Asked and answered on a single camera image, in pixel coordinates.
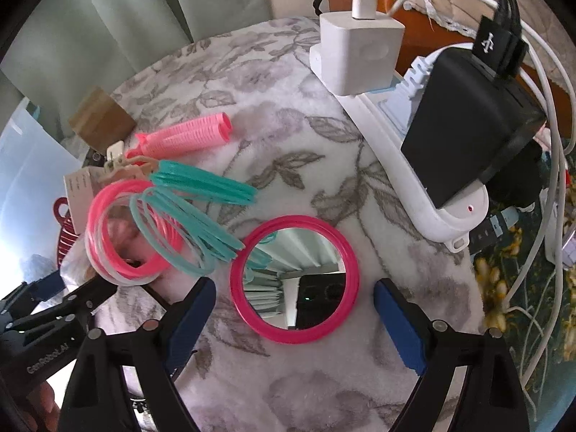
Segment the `pink round hand mirror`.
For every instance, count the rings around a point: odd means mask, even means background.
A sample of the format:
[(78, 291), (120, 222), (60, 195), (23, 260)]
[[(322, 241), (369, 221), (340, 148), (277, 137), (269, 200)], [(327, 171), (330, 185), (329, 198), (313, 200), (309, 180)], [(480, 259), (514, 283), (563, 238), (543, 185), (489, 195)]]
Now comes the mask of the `pink round hand mirror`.
[(243, 239), (229, 288), (241, 319), (257, 334), (304, 344), (333, 333), (351, 314), (360, 275), (340, 231), (311, 216), (280, 216)]

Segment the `red hair claw clip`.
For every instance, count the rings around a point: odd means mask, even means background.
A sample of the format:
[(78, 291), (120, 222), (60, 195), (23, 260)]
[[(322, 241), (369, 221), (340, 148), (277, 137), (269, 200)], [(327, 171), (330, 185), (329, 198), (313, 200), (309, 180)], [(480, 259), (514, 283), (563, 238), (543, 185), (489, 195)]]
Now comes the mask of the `red hair claw clip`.
[(58, 269), (65, 269), (73, 264), (84, 264), (88, 261), (85, 239), (79, 235), (72, 222), (71, 212), (66, 197), (59, 197), (53, 205), (54, 218), (59, 225), (56, 243), (56, 264)]

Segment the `pink bangles stack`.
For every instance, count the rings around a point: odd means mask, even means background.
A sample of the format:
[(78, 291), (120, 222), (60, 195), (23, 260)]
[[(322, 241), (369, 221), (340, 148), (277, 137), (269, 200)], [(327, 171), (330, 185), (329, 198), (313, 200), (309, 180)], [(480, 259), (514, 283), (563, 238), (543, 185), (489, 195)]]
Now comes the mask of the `pink bangles stack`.
[(121, 180), (96, 193), (88, 211), (85, 249), (96, 273), (120, 287), (144, 286), (172, 268), (144, 238), (129, 209), (149, 180)]

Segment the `white medicine box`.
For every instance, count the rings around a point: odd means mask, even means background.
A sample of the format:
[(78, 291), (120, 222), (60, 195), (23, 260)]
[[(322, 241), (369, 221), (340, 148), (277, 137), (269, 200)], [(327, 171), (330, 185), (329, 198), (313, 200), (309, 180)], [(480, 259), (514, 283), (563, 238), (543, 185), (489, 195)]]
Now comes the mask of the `white medicine box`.
[(86, 229), (91, 203), (103, 187), (100, 183), (103, 175), (103, 168), (89, 166), (63, 178), (67, 204), (76, 234), (82, 234)]

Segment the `teal thin bangles bundle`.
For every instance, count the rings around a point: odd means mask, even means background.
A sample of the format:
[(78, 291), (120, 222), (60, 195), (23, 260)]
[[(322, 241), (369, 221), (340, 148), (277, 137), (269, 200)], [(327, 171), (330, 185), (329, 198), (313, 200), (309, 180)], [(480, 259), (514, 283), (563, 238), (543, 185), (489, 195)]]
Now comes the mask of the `teal thin bangles bundle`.
[(130, 197), (129, 209), (159, 256), (190, 276), (207, 276), (219, 261), (236, 258), (244, 245), (193, 203), (252, 205), (254, 186), (169, 160), (159, 162), (150, 181)]

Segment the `beige hair claw clip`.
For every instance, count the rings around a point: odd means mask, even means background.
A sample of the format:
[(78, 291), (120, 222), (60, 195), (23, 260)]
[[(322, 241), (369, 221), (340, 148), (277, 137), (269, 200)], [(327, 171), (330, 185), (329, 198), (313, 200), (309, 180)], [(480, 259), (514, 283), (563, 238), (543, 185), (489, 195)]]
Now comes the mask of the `beige hair claw clip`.
[(107, 162), (104, 163), (98, 183), (108, 185), (119, 180), (147, 180), (158, 167), (159, 161), (147, 156), (127, 158), (124, 154), (124, 143), (119, 140), (107, 147)]

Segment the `brown packing tape roll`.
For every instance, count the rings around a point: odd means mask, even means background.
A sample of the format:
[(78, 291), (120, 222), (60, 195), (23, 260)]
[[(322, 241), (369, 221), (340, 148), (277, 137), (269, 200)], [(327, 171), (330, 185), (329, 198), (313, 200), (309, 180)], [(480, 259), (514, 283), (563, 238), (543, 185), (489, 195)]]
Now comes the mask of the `brown packing tape roll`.
[(136, 121), (108, 93), (96, 87), (82, 100), (68, 119), (80, 139), (100, 154), (127, 137), (136, 128)]

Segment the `pink hair roller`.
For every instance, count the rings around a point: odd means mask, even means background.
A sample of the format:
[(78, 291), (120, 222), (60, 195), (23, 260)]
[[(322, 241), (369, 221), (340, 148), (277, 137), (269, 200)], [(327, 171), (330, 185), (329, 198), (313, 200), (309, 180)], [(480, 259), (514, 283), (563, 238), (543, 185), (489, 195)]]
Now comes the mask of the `pink hair roller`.
[(126, 157), (147, 156), (159, 160), (182, 157), (228, 143), (231, 130), (231, 121), (225, 113), (198, 117), (154, 133), (137, 134), (138, 144), (126, 153)]

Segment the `black multiport charger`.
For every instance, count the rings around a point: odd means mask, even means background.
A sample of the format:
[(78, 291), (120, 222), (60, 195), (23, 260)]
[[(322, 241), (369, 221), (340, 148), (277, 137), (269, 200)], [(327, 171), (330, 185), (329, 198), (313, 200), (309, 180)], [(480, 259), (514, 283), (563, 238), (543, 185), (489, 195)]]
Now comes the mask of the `black multiport charger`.
[(432, 179), (443, 194), (466, 180), (480, 180), (496, 200), (528, 205), (539, 182), (542, 147), (534, 136), (546, 122), (542, 107), (514, 79), (488, 77), (470, 51), (448, 48), (437, 58), (412, 121), (416, 157), (425, 148), (457, 171)]

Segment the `white power strip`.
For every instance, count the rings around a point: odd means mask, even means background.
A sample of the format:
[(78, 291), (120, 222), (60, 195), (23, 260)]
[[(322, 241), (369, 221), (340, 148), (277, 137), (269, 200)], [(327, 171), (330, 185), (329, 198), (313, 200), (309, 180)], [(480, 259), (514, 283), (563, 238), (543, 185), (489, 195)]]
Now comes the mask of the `white power strip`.
[(336, 99), (372, 148), (417, 231), (459, 253), (469, 246), (469, 233), (487, 215), (487, 189), (480, 180), (466, 180), (443, 194), (432, 179), (447, 179), (457, 171), (458, 162), (436, 159), (430, 147), (418, 159), (414, 135), (419, 130), (412, 124), (432, 65), (444, 50), (414, 59), (404, 76), (392, 74), (388, 86)]

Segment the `green curtain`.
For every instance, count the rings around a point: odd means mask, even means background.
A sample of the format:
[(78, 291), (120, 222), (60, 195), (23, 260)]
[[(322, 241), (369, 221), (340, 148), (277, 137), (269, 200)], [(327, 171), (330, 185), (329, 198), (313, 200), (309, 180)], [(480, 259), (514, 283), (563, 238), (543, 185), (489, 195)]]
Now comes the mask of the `green curtain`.
[(1, 120), (22, 99), (56, 139), (107, 92), (191, 42), (271, 16), (269, 0), (1, 0)]

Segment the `white usb charger cube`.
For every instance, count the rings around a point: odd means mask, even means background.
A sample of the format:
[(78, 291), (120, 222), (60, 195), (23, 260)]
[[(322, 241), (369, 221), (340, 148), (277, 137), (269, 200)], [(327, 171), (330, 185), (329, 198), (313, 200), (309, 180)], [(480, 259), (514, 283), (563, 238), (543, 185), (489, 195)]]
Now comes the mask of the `white usb charger cube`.
[(350, 12), (319, 17), (321, 80), (335, 96), (355, 96), (391, 86), (405, 26), (378, 12), (354, 19)]

